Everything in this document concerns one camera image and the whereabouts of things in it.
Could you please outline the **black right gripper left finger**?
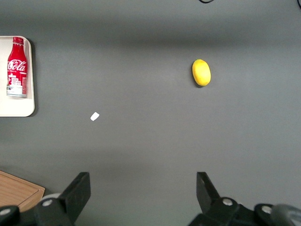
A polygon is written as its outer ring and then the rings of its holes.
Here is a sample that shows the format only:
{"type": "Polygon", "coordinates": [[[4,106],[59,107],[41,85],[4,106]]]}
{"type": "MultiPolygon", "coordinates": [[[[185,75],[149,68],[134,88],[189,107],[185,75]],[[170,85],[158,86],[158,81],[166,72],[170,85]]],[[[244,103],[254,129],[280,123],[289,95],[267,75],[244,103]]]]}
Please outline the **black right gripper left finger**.
{"type": "Polygon", "coordinates": [[[73,226],[91,196],[90,174],[79,173],[59,194],[43,198],[34,208],[38,226],[73,226]]]}

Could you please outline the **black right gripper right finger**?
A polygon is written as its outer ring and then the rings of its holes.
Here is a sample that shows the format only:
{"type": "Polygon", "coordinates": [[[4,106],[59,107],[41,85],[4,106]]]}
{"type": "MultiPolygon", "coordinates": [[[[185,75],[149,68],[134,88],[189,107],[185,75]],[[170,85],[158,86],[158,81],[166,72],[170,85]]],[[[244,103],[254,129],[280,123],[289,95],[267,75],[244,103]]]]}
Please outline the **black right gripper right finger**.
{"type": "Polygon", "coordinates": [[[197,173],[196,194],[202,213],[190,226],[229,226],[235,218],[239,205],[229,197],[221,197],[205,172],[197,173]]]}

